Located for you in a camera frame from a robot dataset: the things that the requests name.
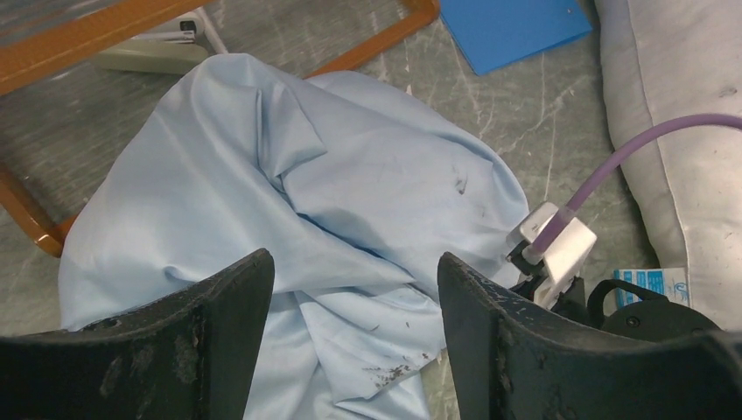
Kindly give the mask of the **white pillow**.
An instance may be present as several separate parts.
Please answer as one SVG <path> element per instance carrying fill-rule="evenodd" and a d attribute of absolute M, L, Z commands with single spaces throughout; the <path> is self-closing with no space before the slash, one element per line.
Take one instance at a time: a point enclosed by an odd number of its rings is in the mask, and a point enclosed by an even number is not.
<path fill-rule="evenodd" d="M 612 143 L 671 119 L 741 113 L 738 1 L 599 1 L 603 95 Z M 664 268 L 685 268 L 691 305 L 741 327 L 741 133 L 682 129 L 622 171 Z"/>

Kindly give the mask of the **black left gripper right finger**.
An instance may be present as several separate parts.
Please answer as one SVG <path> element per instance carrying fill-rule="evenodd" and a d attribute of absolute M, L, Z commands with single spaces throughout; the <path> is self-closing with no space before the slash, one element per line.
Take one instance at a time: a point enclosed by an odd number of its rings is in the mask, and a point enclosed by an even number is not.
<path fill-rule="evenodd" d="M 451 253 L 437 281 L 464 419 L 738 419 L 741 336 L 652 343 L 573 322 Z"/>

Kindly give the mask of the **light blue pillowcase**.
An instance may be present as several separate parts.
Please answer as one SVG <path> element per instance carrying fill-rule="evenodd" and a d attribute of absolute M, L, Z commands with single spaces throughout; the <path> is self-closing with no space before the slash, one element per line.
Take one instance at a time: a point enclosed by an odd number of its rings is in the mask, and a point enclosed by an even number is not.
<path fill-rule="evenodd" d="M 76 330 L 257 249 L 273 297 L 247 419 L 427 419 L 445 348 L 437 267 L 496 283 L 528 214 L 492 149 L 361 73 L 302 80 L 219 54 L 177 82 L 68 233 L 61 325 Z"/>

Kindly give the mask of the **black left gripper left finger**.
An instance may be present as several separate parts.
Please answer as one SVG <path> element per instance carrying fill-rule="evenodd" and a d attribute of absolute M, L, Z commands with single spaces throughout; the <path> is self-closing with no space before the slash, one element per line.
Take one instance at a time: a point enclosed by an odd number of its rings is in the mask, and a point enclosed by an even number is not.
<path fill-rule="evenodd" d="M 2 418 L 242 418 L 274 275 L 260 249 L 79 331 L 2 338 Z"/>

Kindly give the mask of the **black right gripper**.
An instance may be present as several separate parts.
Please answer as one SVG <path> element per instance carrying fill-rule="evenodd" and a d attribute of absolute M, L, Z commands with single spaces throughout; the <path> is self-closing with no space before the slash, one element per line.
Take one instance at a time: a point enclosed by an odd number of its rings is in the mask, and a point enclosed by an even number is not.
<path fill-rule="evenodd" d="M 528 247 L 519 243 L 508 253 L 508 261 L 521 273 L 510 290 L 535 306 L 535 316 L 524 325 L 552 340 L 581 331 L 667 342 L 721 330 L 701 312 L 665 293 L 619 278 L 600 281 L 590 293 L 581 276 L 569 274 L 557 281 L 544 259 L 526 259 Z"/>

